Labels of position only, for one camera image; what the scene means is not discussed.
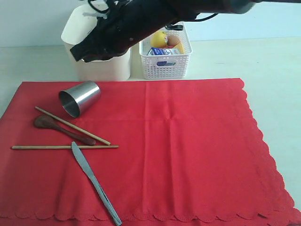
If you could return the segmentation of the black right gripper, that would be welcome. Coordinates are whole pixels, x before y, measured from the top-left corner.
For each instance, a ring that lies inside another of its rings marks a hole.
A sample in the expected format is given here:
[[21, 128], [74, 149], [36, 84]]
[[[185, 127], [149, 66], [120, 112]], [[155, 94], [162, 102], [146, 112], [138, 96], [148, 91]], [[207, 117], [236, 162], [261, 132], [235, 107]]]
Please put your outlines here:
[[70, 53], [76, 62], [97, 60], [98, 52], [123, 52], [167, 24], [184, 19], [188, 7], [180, 0], [107, 0], [106, 9], [92, 1], [97, 14], [96, 27], [87, 40], [74, 45]]

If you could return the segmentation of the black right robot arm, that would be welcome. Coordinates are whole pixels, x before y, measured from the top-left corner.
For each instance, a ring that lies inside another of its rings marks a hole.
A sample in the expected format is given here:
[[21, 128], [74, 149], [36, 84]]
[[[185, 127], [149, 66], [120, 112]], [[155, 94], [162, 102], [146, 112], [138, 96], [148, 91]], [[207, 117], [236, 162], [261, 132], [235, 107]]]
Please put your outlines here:
[[244, 14], [250, 0], [131, 0], [113, 6], [107, 19], [98, 18], [95, 28], [70, 52], [76, 61], [109, 60], [168, 24], [192, 22], [201, 13]]

